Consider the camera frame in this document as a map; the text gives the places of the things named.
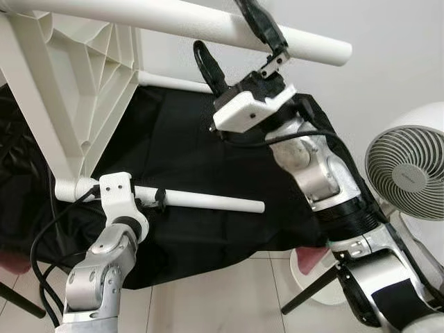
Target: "white bracket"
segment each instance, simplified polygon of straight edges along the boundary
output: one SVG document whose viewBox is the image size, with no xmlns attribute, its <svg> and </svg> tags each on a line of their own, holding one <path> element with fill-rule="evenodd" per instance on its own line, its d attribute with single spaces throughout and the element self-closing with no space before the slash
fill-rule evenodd
<svg viewBox="0 0 444 333">
<path fill-rule="evenodd" d="M 218 130 L 244 133 L 276 113 L 295 94 L 296 88 L 289 85 L 274 99 L 265 98 L 264 103 L 256 101 L 251 92 L 241 92 L 214 114 L 214 125 Z"/>
<path fill-rule="evenodd" d="M 121 216 L 137 220 L 142 232 L 139 236 L 141 243 L 148 234 L 149 224 L 146 217 L 139 212 L 135 204 L 135 195 L 131 186 L 131 175 L 126 172 L 111 173 L 99 179 L 102 208 L 106 215 L 106 226 Z"/>
</svg>

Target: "black strap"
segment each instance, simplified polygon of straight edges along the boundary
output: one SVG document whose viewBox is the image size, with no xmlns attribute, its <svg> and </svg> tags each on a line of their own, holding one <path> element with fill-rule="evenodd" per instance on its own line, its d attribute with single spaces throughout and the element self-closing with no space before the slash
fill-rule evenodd
<svg viewBox="0 0 444 333">
<path fill-rule="evenodd" d="M 410 280 L 376 291 L 372 297 L 384 317 L 399 330 L 403 330 L 416 319 L 435 314 L 435 311 L 418 297 Z"/>
</svg>

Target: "pink object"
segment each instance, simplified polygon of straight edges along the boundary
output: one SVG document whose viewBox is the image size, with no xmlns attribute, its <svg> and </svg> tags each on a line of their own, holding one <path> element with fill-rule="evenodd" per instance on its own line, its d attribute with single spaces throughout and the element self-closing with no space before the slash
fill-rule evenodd
<svg viewBox="0 0 444 333">
<path fill-rule="evenodd" d="M 15 275 L 25 274 L 31 268 L 29 258 L 20 253 L 0 251 L 0 267 Z"/>
<path fill-rule="evenodd" d="M 296 248 L 298 255 L 299 271 L 308 275 L 310 271 L 320 262 L 324 255 L 328 252 L 328 248 Z"/>
</svg>

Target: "fan grille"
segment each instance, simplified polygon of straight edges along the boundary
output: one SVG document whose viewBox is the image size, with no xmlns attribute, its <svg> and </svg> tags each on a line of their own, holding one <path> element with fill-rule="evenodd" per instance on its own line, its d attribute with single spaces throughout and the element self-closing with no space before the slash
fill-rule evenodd
<svg viewBox="0 0 444 333">
<path fill-rule="evenodd" d="M 444 219 L 444 135 L 399 128 L 378 137 L 367 154 L 376 191 L 408 215 Z"/>
</svg>

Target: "black tripod leg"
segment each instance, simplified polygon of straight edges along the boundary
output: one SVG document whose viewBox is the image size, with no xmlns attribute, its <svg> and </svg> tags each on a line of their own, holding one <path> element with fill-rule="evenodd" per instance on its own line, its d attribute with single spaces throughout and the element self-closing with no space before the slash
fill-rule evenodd
<svg viewBox="0 0 444 333">
<path fill-rule="evenodd" d="M 0 296 L 5 298 L 8 302 L 11 302 L 17 305 L 18 307 L 21 307 L 23 310 L 36 316 L 37 318 L 43 318 L 46 315 L 46 312 L 42 308 L 38 307 L 37 305 L 27 300 L 19 293 L 16 293 L 10 287 L 4 285 L 1 282 L 0 282 Z"/>
<path fill-rule="evenodd" d="M 318 278 L 315 282 L 313 282 L 307 288 L 302 290 L 302 292 L 299 295 L 297 295 L 294 299 L 292 299 L 290 302 L 284 305 L 284 307 L 281 308 L 280 311 L 283 314 L 289 314 L 296 307 L 301 305 L 303 302 L 308 300 L 310 297 L 312 297 L 315 293 L 320 291 L 327 284 L 331 283 L 334 279 L 336 279 L 337 273 L 338 273 L 337 268 L 333 266 L 331 269 L 325 272 L 320 278 Z"/>
</svg>

